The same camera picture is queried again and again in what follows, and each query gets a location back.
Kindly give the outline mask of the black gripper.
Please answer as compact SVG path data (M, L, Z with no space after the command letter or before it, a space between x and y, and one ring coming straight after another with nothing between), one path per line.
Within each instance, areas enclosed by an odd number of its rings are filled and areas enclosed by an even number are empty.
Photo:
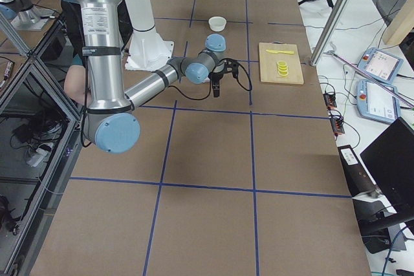
M216 98L217 96L220 96L220 80L223 78L223 76L226 74L226 69L218 68L214 71L210 72L209 79L212 82L212 90L213 90L213 97Z

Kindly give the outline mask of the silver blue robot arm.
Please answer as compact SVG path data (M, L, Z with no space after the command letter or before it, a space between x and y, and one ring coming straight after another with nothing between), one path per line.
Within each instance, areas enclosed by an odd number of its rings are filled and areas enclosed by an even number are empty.
M119 154L134 146L140 124L133 111L181 77L200 84L219 67L225 38L211 34L194 58L174 58L173 43L157 33L150 0L64 0L80 6L91 102L83 118L85 137L101 150ZM127 66L149 71L129 89L122 74L122 38L118 7L125 3L133 28Z
M172 58L167 62L177 72L178 78L185 76L194 84L201 84L206 78L215 79L224 72L226 40L220 34L210 34L205 48L194 58Z

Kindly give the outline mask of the person seated behind arm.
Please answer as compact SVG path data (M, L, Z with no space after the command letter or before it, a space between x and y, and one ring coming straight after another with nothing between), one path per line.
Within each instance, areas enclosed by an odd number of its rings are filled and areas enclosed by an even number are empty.
M61 1L62 13L65 16L67 26L67 37L74 49L72 65L67 71L64 82L64 91L66 95L79 103L85 101L85 60L82 57L82 48L84 47L82 15L79 4ZM133 33L133 27L125 1L118 5L118 28L121 35L122 48L125 47Z

